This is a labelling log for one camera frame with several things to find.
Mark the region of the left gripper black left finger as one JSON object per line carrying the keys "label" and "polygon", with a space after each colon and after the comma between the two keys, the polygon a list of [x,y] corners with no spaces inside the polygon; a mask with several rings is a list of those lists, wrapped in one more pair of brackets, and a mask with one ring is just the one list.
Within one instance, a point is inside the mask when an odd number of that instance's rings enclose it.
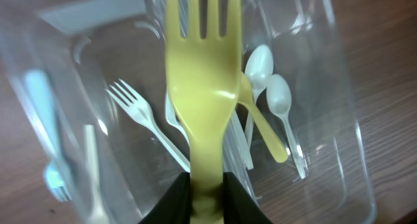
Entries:
{"label": "left gripper black left finger", "polygon": [[191,213],[190,174],[183,172],[139,224],[189,224]]}

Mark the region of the yellow plastic fork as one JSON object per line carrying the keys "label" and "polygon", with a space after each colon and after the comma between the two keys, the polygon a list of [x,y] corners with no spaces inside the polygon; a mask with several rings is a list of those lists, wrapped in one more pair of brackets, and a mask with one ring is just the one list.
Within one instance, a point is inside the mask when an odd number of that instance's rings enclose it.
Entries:
{"label": "yellow plastic fork", "polygon": [[191,223],[223,221],[223,138],[237,104],[242,64],[241,0],[228,0],[220,35],[219,0],[207,1],[201,38],[199,0],[188,0],[188,34],[179,0],[166,0],[165,69],[173,108],[190,142]]}

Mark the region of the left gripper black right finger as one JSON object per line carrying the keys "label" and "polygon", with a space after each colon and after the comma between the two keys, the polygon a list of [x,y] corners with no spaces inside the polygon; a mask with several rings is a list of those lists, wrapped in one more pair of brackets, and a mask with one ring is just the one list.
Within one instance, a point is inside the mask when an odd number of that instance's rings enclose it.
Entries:
{"label": "left gripper black right finger", "polygon": [[272,224],[232,172],[223,174],[225,224]]}

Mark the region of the yellow plastic spoon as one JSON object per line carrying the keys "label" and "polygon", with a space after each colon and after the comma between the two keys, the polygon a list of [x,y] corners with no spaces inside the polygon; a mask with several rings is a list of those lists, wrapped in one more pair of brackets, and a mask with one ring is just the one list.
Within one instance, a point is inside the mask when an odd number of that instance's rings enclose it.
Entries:
{"label": "yellow plastic spoon", "polygon": [[240,75],[240,90],[238,94],[238,103],[243,105],[248,113],[252,116],[269,152],[277,163],[287,161],[289,155],[281,141],[272,129],[270,124],[264,118],[259,108],[253,100],[252,87],[250,81],[242,72]]}

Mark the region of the translucent curved white fork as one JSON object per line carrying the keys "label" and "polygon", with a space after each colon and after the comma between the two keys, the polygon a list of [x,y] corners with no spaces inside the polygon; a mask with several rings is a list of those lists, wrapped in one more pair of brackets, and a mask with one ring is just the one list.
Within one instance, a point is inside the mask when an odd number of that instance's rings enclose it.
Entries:
{"label": "translucent curved white fork", "polygon": [[[185,138],[187,144],[190,145],[185,129],[177,119],[167,92],[165,92],[165,120],[168,124],[176,128]],[[247,172],[246,161],[249,156],[250,151],[246,143],[242,126],[238,121],[236,112],[234,112],[227,126],[223,140],[223,169],[225,172],[232,172],[237,177],[238,181],[255,204],[259,206]]]}

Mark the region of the white plastic fork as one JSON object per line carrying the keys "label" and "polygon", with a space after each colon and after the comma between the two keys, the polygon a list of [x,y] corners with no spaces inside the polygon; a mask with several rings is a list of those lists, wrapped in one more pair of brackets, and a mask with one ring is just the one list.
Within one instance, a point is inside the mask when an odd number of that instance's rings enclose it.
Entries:
{"label": "white plastic fork", "polygon": [[135,89],[122,79],[114,81],[106,89],[107,93],[115,102],[130,116],[132,120],[150,130],[165,149],[172,155],[176,162],[186,171],[190,172],[190,161],[186,156],[171,142],[171,140],[159,129],[149,103]]}

